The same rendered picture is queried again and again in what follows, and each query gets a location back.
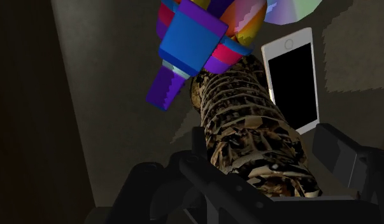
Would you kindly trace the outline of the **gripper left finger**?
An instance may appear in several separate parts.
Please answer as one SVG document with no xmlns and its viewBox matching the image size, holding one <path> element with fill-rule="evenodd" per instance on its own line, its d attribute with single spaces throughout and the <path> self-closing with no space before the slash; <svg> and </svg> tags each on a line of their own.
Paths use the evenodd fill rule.
<svg viewBox="0 0 384 224">
<path fill-rule="evenodd" d="M 273 201 L 236 174 L 209 163 L 204 129 L 192 129 L 192 148 L 171 155 L 167 167 L 143 162 L 130 171 L 104 224 L 166 224 L 174 210 L 197 207 L 198 224 L 272 224 Z"/>
</svg>

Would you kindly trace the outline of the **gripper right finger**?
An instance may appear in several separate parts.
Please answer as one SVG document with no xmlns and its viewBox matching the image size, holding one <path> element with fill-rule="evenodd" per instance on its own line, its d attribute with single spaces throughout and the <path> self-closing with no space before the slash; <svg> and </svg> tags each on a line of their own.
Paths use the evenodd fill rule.
<svg viewBox="0 0 384 224">
<path fill-rule="evenodd" d="M 384 214 L 384 150 L 362 146 L 334 126 L 319 123 L 312 152 L 340 183 L 379 205 Z"/>
</svg>

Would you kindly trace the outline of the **rainbow coloured disc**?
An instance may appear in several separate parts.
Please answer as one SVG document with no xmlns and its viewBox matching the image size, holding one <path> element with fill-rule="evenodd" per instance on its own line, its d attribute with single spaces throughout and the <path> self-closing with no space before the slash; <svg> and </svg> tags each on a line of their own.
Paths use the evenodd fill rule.
<svg viewBox="0 0 384 224">
<path fill-rule="evenodd" d="M 286 25 L 298 22 L 313 13 L 322 0 L 267 0 L 264 21 Z"/>
</svg>

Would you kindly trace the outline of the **white smartphone with black screen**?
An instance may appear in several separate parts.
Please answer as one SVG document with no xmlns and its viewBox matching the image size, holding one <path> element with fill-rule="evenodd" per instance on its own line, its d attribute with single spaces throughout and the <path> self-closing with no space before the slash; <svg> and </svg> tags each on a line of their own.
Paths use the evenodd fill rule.
<svg viewBox="0 0 384 224">
<path fill-rule="evenodd" d="M 304 134 L 320 123 L 312 28 L 261 47 L 269 96 L 287 123 Z"/>
</svg>

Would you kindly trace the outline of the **brown patterned cylinder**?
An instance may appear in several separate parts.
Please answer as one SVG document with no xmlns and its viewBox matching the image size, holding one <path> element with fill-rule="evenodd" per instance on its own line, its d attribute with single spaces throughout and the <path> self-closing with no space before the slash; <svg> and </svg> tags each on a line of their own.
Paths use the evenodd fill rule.
<svg viewBox="0 0 384 224">
<path fill-rule="evenodd" d="M 223 74 L 203 69 L 190 99 L 201 116 L 208 160 L 268 197 L 319 197 L 301 135 L 269 97 L 263 63 L 243 57 Z"/>
</svg>

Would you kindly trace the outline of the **multicoloured block toy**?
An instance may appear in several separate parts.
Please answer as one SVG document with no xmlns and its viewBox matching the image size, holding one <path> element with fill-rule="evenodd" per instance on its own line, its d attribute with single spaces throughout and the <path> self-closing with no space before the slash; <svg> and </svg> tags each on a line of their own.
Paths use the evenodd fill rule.
<svg viewBox="0 0 384 224">
<path fill-rule="evenodd" d="M 202 69 L 221 74 L 251 54 L 266 10 L 267 0 L 161 0 L 156 31 L 162 65 L 146 101 L 167 110 Z"/>
</svg>

